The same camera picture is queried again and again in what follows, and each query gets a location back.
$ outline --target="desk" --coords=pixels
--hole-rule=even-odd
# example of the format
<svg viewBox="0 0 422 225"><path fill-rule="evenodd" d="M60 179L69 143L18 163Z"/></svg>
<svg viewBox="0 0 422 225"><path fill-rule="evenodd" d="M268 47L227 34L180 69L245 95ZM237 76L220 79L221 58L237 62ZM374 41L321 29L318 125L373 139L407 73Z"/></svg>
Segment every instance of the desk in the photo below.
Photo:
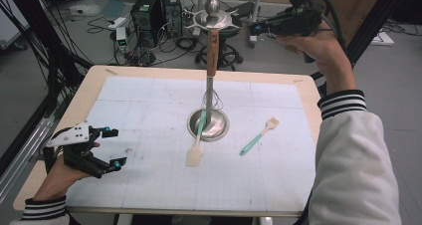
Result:
<svg viewBox="0 0 422 225"><path fill-rule="evenodd" d="M70 106L60 121L57 130L73 126L78 122L85 120L90 113L93 104L102 89L102 86L108 77L141 77L141 78L159 78L159 79L178 79L178 80L204 80L205 71L203 70L175 70L175 69L154 69L154 68L127 68L127 67L106 67L95 66L90 69L77 94L72 100ZM215 77L218 81L237 81L237 82L255 82L266 84L294 85L297 87L304 111L310 126L310 131L314 140L317 142L318 127L320 125L319 109L317 101L319 95L314 81L309 76L295 75L274 75L258 73L239 73L239 72L217 72ZM37 162L32 173L28 177L22 190L14 202L14 208L24 209L24 200L34 196L38 187L46 176L42 162ZM170 213L170 214L207 214L207 215L245 215L245 212L238 211L175 211L175 210L141 210L124 208L95 208L95 207L70 207L71 211L83 212L112 212L112 213ZM249 216L297 216L298 211L288 213L259 212L248 211Z"/></svg>

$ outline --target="sleeve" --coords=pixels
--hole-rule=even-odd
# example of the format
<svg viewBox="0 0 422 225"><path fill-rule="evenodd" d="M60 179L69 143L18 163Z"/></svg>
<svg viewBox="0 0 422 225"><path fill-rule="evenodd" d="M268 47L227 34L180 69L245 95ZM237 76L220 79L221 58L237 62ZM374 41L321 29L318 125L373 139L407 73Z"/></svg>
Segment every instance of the sleeve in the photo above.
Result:
<svg viewBox="0 0 422 225"><path fill-rule="evenodd" d="M49 201L25 201L25 211L21 220L15 220L10 225L66 225L70 217L66 212L66 196Z"/></svg>
<svg viewBox="0 0 422 225"><path fill-rule="evenodd" d="M382 122L366 111L363 92L332 94L318 105L323 121L310 224L401 224Z"/></svg>

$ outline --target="human hand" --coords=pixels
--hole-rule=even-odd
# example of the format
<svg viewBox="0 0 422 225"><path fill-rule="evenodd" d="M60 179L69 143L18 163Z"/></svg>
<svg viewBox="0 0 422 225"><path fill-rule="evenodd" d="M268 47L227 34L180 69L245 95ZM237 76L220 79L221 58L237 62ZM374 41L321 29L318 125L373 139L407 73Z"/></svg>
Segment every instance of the human hand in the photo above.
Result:
<svg viewBox="0 0 422 225"><path fill-rule="evenodd" d="M356 89L350 61L326 22L308 37L277 36L277 41L296 46L316 60L319 71L325 75L328 94Z"/></svg>
<svg viewBox="0 0 422 225"><path fill-rule="evenodd" d="M94 147L98 146L100 144L95 142ZM90 175L67 166L63 156L59 155L35 194L33 201L46 201L63 197L76 181L86 177L90 177Z"/></svg>

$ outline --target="floor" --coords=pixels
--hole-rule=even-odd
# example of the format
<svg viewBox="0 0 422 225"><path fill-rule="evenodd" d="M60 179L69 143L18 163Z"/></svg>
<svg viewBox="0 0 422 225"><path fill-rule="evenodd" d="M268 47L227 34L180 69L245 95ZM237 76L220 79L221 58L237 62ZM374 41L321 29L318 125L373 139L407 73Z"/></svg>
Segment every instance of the floor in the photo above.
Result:
<svg viewBox="0 0 422 225"><path fill-rule="evenodd" d="M96 0L96 3L105 7L110 0ZM128 5L119 4L119 7L120 11L114 12L119 16L124 16L130 10ZM261 15L272 15L278 10L277 5L263 5ZM66 25L73 40L92 61L96 64L114 63L109 32L87 33L90 28L88 22L93 19L96 17L79 18L74 22L67 21ZM257 46L252 49L247 43L245 31L242 30L240 35L228 41L244 58L242 64L236 65L237 71L302 75L316 71L315 66L303 62L302 56L286 50L264 35L259 37ZM403 224L418 225L422 224L422 113L419 111L422 108L422 38L395 33L388 33L388 36L394 45L368 47L354 71L359 88L365 92L368 109L378 114L384 123L385 140L400 189ZM172 59L182 53L178 49L171 53L154 51L159 60ZM188 53L154 67L203 70L205 66L195 64L194 56ZM43 75L30 50L0 51L0 154L13 141L46 93ZM0 204L0 224L8 224L11 219L21 215L21 212L13 210L12 203L31 167L32 164L28 163ZM75 215L83 224L111 224L112 221L111 214ZM293 224L293 221L274 218L274 224L278 225Z"/></svg>

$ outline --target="spatula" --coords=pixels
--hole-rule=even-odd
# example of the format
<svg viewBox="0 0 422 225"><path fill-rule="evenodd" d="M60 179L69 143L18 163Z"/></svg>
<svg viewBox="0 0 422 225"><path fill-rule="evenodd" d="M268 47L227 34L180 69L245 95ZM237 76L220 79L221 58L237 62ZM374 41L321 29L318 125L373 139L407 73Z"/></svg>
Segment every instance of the spatula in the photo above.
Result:
<svg viewBox="0 0 422 225"><path fill-rule="evenodd" d="M199 165L199 162L201 161L202 149L199 146L199 142L201 139L202 129L204 127L206 115L207 115L207 110L202 110L201 118L199 119L198 132L196 133L195 143L187 152L186 166L196 167Z"/></svg>
<svg viewBox="0 0 422 225"><path fill-rule="evenodd" d="M252 141L250 141L248 144L246 144L245 147L242 148L242 150L240 150L240 155L245 155L245 153L247 153L249 151L249 149L252 148L252 146L254 146L255 143L258 142L258 140L260 140L260 138L270 129L275 128L277 125L279 124L279 121L272 117L270 118L270 120L267 121L267 125L265 127L265 129L260 132L254 139L252 139Z"/></svg>

